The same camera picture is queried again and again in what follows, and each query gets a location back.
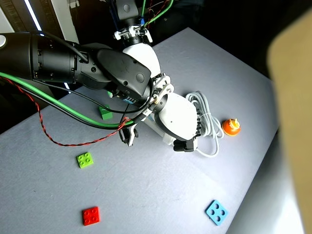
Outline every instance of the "black cable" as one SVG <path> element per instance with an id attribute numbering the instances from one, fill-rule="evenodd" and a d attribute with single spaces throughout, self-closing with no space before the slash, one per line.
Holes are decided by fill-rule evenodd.
<path id="1" fill-rule="evenodd" d="M 70 49 L 71 51 L 73 51 L 73 52 L 74 52 L 76 55 L 78 55 L 82 60 L 84 60 L 85 62 L 88 62 L 88 59 L 82 54 L 82 52 L 80 52 L 78 49 L 76 49 L 75 47 L 73 47 L 72 45 L 70 45 L 69 43 L 67 43 L 66 41 L 62 40 L 61 38 L 58 38 L 57 36 L 54 36 L 54 35 L 51 34 L 51 33 L 44 32 L 44 31 L 39 31 L 39 30 L 33 31 L 33 32 L 31 32 L 31 33 L 36 34 L 36 35 L 43 34 L 46 38 L 55 40 L 55 41 L 58 42 L 59 44 L 65 46 L 65 47 L 67 47 L 68 49 Z"/>
<path id="2" fill-rule="evenodd" d="M 18 87 L 20 89 L 22 89 L 23 91 L 25 91 L 26 93 L 30 94 L 31 96 L 34 96 L 34 97 L 36 97 L 36 98 L 38 98 L 38 99 L 48 103 L 50 106 L 53 106 L 54 108 L 58 109 L 59 111 L 63 112 L 64 114 L 68 115 L 69 117 L 71 117 L 71 118 L 73 118 L 73 119 L 75 119 L 75 120 L 77 120 L 77 121 L 79 121 L 81 123 L 84 123 L 84 124 L 89 125 L 89 126 L 94 127 L 94 128 L 100 128 L 100 129 L 105 129 L 105 130 L 116 130 L 118 128 L 118 127 L 103 127 L 103 126 L 98 126 L 98 125 L 94 125 L 92 123 L 89 123 L 89 122 L 87 122 L 87 121 L 85 121 L 85 120 L 83 120 L 81 118 L 78 118 L 77 116 L 67 112 L 66 110 L 64 110 L 61 107 L 55 105 L 54 103 L 46 100 L 45 98 L 43 98 L 43 97 L 33 93 L 32 91 L 27 90 L 27 89 L 25 89 L 25 88 L 23 88 L 22 86 L 19 86 L 19 85 L 18 85 Z M 134 123 L 128 124 L 127 126 L 124 126 L 123 128 L 127 128 L 127 127 L 130 127 L 132 125 L 134 125 Z"/>
<path id="3" fill-rule="evenodd" d="M 136 113 L 136 112 L 139 112 L 139 111 L 142 111 L 143 109 L 146 108 L 146 106 L 149 104 L 149 102 L 151 101 L 152 99 L 152 96 L 153 96 L 153 89 L 154 89 L 154 86 L 153 86 L 153 82 L 152 80 L 150 79 L 149 81 L 149 85 L 150 85 L 150 98 L 148 99 L 147 102 L 145 102 L 142 106 L 140 106 L 138 109 L 134 110 L 134 111 L 116 111 L 116 110 L 112 110 L 112 109 L 109 109 L 107 108 L 106 106 L 102 105 L 101 103 L 99 103 L 98 101 L 95 101 L 94 99 L 90 98 L 90 97 L 87 97 L 86 95 L 83 95 L 79 92 L 76 92 L 76 91 L 72 91 L 72 90 L 69 90 L 69 89 L 66 89 L 66 88 L 63 88 L 63 87 L 58 87 L 58 86 L 55 86 L 55 85 L 52 85 L 52 84 L 48 84 L 48 83 L 45 83 L 45 82 L 42 82 L 42 81 L 38 81 L 38 80 L 34 80 L 35 82 L 37 83 L 40 83 L 40 84 L 44 84 L 44 85 L 47 85 L 49 87 L 53 87 L 53 88 L 56 88 L 56 89 L 61 89 L 61 90 L 64 90 L 66 92 L 72 92 L 73 94 L 76 94 L 82 98 L 85 98 L 91 102 L 93 102 L 94 104 L 102 107 L 103 109 L 107 110 L 107 111 L 110 111 L 110 112 L 113 112 L 113 113 L 118 113 L 118 114 L 132 114 L 132 113 Z"/>
<path id="4" fill-rule="evenodd" d="M 125 109 L 125 112 L 128 110 L 129 106 L 130 106 L 130 104 L 127 105 L 127 107 L 126 107 L 126 109 Z M 126 114 L 123 113 L 123 115 L 122 115 L 122 117 L 121 117 L 121 119 L 120 119 L 120 123 L 122 123 L 122 120 L 123 120 L 123 118 L 125 117 L 125 115 L 126 115 Z M 119 133 L 120 140 L 121 140 L 123 143 L 125 143 L 125 141 L 124 141 L 124 139 L 123 139 L 123 137 L 122 137 L 122 134 L 121 134 L 121 130 L 119 130 L 118 133 Z"/>

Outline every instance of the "red lego brick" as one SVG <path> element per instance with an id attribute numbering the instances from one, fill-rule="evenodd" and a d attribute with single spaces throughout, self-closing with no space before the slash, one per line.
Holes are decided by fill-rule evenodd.
<path id="1" fill-rule="evenodd" d="M 82 217 L 84 226 L 100 222 L 98 207 L 95 206 L 82 211 Z"/>

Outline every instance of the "white button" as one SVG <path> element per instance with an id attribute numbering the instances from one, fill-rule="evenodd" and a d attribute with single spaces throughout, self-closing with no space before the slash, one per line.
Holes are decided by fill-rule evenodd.
<path id="1" fill-rule="evenodd" d="M 0 35 L 0 47 L 3 47 L 6 42 L 6 38 L 4 35 Z"/>

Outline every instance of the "orange object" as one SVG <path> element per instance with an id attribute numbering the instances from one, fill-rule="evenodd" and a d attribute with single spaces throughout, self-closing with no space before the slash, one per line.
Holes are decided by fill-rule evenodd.
<path id="1" fill-rule="evenodd" d="M 234 137 L 240 132 L 240 124 L 237 118 L 231 118 L 222 123 L 222 129 L 226 135 Z"/>

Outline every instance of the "table surface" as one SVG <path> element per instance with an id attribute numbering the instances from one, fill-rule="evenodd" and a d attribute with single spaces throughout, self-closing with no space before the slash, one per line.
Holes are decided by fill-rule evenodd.
<path id="1" fill-rule="evenodd" d="M 185 29 L 154 47 L 175 92 L 201 90 L 219 120 L 238 118 L 242 130 L 220 140 L 216 158 L 177 153 L 145 124 L 127 147 L 118 135 L 82 147 L 60 147 L 42 132 L 37 114 L 0 135 L 0 227 L 2 234 L 224 234 L 238 210 L 277 130 L 269 79 L 201 35 Z M 80 92 L 111 108 L 124 108 L 104 90 Z M 62 100 L 100 120 L 98 107 L 67 95 Z M 48 133 L 62 143 L 81 143 L 109 131 L 79 123 L 47 107 Z M 120 115 L 114 114 L 114 121 Z M 214 150 L 208 138 L 199 141 Z M 80 169 L 76 156 L 91 152 Z M 218 200 L 229 212 L 216 226 L 205 210 Z M 98 206 L 101 222 L 84 227 L 81 211 Z"/>

